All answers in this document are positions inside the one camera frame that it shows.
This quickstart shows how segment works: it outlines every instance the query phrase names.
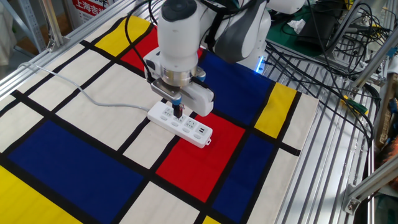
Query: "yellow square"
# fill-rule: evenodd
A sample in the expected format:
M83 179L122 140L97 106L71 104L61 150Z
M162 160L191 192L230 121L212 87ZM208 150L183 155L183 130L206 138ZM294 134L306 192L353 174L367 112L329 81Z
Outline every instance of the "yellow square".
M127 41L126 33L124 31L125 24L126 19L123 19L114 31L103 37L95 46L115 57L118 56L129 46L129 42ZM149 25L150 22L145 19L131 16L127 28L131 42L134 42L138 37L144 34Z
M220 224L218 221L206 216L205 220L203 221L203 224Z
M81 223L0 166L0 223Z
M254 127L276 139L285 123L296 92L289 87L276 83L269 96L267 106L263 109Z

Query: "red square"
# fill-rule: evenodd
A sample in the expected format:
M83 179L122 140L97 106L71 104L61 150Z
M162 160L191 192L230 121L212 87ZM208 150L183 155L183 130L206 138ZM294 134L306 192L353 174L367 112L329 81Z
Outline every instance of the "red square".
M213 128L210 145L200 149L184 139L179 140L156 174L206 202L244 129L211 113L195 119Z
M136 49L139 52L140 56L144 58L147 54L149 54L149 52L153 51L158 46L157 30L156 27L154 27L147 36L145 36L140 42L138 42L138 44L136 44ZM141 71L144 71L144 65L142 64L141 60L133 49L127 52L121 58L121 60L123 62L129 63L130 65L138 68Z

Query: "mat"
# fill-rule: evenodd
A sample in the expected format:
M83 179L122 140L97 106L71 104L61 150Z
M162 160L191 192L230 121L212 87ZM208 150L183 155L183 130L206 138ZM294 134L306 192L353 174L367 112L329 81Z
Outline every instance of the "mat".
M47 68L102 103L163 101L113 19ZM157 28L138 17L140 55ZM96 106L38 72L0 101L0 223L273 223L318 100L200 50L215 108L199 149L134 108Z

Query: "blue square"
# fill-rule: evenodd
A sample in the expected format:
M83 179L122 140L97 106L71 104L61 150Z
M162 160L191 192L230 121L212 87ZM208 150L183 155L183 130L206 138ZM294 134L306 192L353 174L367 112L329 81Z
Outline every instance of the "blue square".
M249 125L262 109L273 81L240 64L228 64L210 52L199 66L206 72L205 83L215 93L215 109Z
M240 222L273 148L271 143L253 134L249 136L217 195L215 210Z
M143 179L51 121L8 158L101 223L111 223Z

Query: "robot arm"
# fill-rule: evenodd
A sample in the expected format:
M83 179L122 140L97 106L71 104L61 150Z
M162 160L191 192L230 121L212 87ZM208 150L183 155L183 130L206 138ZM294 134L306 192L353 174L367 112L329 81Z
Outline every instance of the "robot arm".
M184 105L201 116L213 109L214 93L202 83L205 72L198 67L202 44L229 63L251 69L264 53L271 26L266 6L294 13L304 0L240 0L241 9L228 11L206 0L166 0L158 21L159 48L144 57L152 89L173 104L180 117Z

